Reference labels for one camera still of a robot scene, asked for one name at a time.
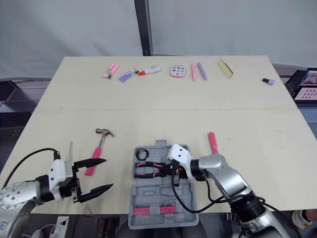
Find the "white curtain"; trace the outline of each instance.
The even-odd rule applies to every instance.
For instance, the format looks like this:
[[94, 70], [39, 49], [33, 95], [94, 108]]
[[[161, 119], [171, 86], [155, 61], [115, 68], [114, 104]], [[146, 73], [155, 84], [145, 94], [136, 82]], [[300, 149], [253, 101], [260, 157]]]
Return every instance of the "white curtain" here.
[[149, 0], [155, 55], [267, 55], [317, 67], [317, 0]]
[[133, 0], [0, 0], [0, 80], [52, 77], [64, 56], [141, 55]]

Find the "yellow sponge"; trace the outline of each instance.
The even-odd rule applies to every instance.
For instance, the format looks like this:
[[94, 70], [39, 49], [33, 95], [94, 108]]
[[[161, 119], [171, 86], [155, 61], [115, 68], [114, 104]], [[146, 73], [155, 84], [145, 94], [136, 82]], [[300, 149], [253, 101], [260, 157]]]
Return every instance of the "yellow sponge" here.
[[218, 61], [218, 65], [221, 68], [222, 72], [227, 76], [227, 78], [230, 78], [233, 75], [232, 70], [228, 67], [228, 65], [223, 62], [222, 59]]

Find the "glue bottle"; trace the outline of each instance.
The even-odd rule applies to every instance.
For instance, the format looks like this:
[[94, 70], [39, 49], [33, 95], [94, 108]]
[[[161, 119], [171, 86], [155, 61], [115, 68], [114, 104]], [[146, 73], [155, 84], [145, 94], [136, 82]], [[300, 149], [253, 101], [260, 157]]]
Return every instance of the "glue bottle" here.
[[139, 72], [139, 75], [146, 75], [149, 73], [157, 73], [160, 71], [162, 71], [162, 67], [156, 65], [156, 66], [152, 66], [151, 68], [147, 68], [147, 69], [143, 70], [142, 72]]

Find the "toolbox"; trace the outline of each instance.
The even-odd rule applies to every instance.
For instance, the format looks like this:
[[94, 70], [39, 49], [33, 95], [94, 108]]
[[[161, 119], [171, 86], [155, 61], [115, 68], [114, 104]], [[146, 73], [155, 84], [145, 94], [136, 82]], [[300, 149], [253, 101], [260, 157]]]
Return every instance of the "toolbox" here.
[[[136, 178], [135, 174], [151, 174], [158, 168], [137, 167], [137, 163], [171, 163], [168, 153], [172, 145], [167, 145], [166, 140], [157, 140], [155, 146], [137, 147], [133, 154], [132, 179], [136, 181], [131, 186], [128, 226], [132, 230], [187, 227], [198, 224], [198, 214], [186, 211], [176, 199], [171, 185], [171, 176], [163, 178]], [[146, 160], [138, 160], [136, 152], [141, 148], [148, 151]], [[141, 159], [145, 158], [146, 152], [140, 153]], [[196, 198], [194, 185], [188, 179], [180, 179], [179, 186], [175, 190], [185, 205], [196, 210]]]

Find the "wooden table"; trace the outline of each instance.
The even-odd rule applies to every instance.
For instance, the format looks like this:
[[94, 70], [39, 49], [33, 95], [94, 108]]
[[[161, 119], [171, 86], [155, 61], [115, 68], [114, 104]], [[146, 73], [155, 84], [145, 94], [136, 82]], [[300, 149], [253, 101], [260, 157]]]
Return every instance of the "wooden table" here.
[[[281, 210], [317, 207], [317, 141], [296, 108], [283, 83], [265, 56], [221, 57], [233, 70], [227, 79], [216, 64], [220, 57], [88, 57], [65, 58], [20, 136], [5, 168], [1, 184], [26, 154], [43, 147], [68, 153], [74, 142], [73, 160], [90, 158], [100, 136], [95, 128], [115, 134], [104, 144], [103, 158], [93, 177], [79, 172], [83, 192], [114, 183], [100, 197], [73, 204], [48, 202], [38, 213], [120, 214], [129, 211], [133, 150], [154, 145], [156, 139], [187, 144], [195, 158], [211, 153], [207, 133], [215, 132], [219, 152], [240, 172], [254, 192]], [[192, 62], [201, 62], [209, 80], [198, 71], [197, 82], [190, 72]], [[102, 74], [112, 63], [120, 64], [112, 80]], [[187, 67], [184, 78], [169, 76], [170, 66]], [[118, 78], [161, 65], [163, 71]], [[269, 86], [261, 79], [275, 79]], [[48, 173], [50, 152], [35, 155], [16, 171], [10, 182], [34, 179]], [[220, 193], [211, 182], [213, 197]], [[207, 204], [205, 183], [195, 182], [198, 207]], [[226, 212], [219, 204], [206, 212]]]

